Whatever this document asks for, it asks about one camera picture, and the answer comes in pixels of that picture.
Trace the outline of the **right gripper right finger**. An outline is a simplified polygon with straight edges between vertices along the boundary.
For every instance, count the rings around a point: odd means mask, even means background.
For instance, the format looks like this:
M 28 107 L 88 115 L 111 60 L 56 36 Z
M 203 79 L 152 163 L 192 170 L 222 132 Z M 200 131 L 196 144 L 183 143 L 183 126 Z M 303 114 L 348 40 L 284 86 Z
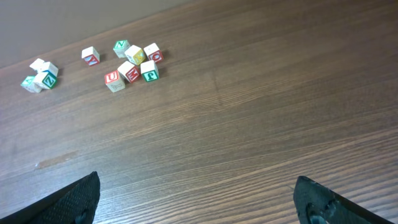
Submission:
M 393 224 L 306 176 L 297 178 L 293 199 L 300 224 Z

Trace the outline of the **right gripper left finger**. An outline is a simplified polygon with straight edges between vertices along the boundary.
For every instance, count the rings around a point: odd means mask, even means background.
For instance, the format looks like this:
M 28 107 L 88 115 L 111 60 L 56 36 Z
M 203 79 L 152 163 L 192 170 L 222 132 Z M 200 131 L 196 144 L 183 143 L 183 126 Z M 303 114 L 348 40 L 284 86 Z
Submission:
M 96 171 L 1 219 L 1 224 L 92 224 L 100 200 Z

